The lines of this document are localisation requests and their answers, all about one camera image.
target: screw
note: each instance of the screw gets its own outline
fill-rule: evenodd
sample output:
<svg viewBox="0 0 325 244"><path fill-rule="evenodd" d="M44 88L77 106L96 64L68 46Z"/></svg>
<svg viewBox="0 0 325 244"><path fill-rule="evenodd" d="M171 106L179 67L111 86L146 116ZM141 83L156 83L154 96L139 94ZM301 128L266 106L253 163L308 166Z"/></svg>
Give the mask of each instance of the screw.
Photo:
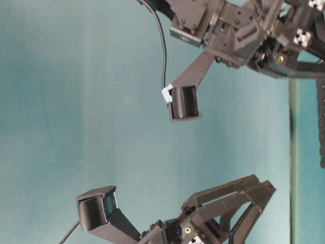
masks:
<svg viewBox="0 0 325 244"><path fill-rule="evenodd" d="M278 57L278 62L279 62L279 63L283 63L283 61L284 61L283 56L279 56L279 57Z"/></svg>
<svg viewBox="0 0 325 244"><path fill-rule="evenodd" d="M186 234L190 234L191 233L191 228L186 227L184 231L185 231Z"/></svg>

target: black cable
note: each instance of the black cable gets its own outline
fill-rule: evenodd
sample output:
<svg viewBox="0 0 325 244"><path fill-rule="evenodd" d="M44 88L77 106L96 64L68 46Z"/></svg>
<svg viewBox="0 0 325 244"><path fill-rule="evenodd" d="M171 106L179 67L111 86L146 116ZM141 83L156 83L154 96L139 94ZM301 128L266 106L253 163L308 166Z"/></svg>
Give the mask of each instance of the black cable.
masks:
<svg viewBox="0 0 325 244"><path fill-rule="evenodd" d="M77 223L75 223L73 227L69 230L69 232L63 237L62 241L59 242L59 244L63 244L79 224L80 221L78 220Z"/></svg>
<svg viewBox="0 0 325 244"><path fill-rule="evenodd" d="M161 42L162 42L162 48L164 50L164 63L162 66L162 88L164 89L166 87L166 66L167 66L167 50L166 50L166 41L165 41L165 36L164 36L164 31L163 27L161 25L160 19L154 10L153 6L147 2L146 0L139 0L141 3L143 3L147 9L153 14L154 18L156 19L159 32L160 32L160 37L161 37Z"/></svg>

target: robotic arm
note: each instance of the robotic arm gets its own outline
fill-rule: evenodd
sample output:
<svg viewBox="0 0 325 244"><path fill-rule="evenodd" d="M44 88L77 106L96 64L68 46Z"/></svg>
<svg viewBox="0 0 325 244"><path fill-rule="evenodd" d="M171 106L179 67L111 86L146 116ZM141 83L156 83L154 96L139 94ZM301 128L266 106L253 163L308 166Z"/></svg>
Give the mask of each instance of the robotic arm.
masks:
<svg viewBox="0 0 325 244"><path fill-rule="evenodd" d="M171 36L204 49L162 89L171 121L201 116L197 90L214 60L274 78L317 79L320 154L325 155L325 0L248 0L242 6L226 0L138 1L155 6L171 20ZM319 61L299 61L302 51Z"/></svg>
<svg viewBox="0 0 325 244"><path fill-rule="evenodd" d="M158 220L140 234L117 207L115 190L103 187L76 198L82 229L114 244L221 244L227 239L242 244L276 191L255 175L238 179L193 194L184 201L179 217ZM248 202L231 229L231 219Z"/></svg>

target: table surface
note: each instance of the table surface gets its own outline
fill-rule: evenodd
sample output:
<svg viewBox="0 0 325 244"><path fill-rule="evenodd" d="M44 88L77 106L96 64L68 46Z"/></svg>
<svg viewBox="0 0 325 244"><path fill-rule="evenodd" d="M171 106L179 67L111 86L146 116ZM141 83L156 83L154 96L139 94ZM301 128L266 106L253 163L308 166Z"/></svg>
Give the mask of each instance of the table surface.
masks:
<svg viewBox="0 0 325 244"><path fill-rule="evenodd" d="M168 34L167 84L202 51ZM249 244L289 244L289 85L213 64L200 120L170 123L163 52L137 1L0 2L0 236L58 243L74 198L117 185L143 231L192 193L256 174L277 188ZM105 243L78 228L67 243Z"/></svg>

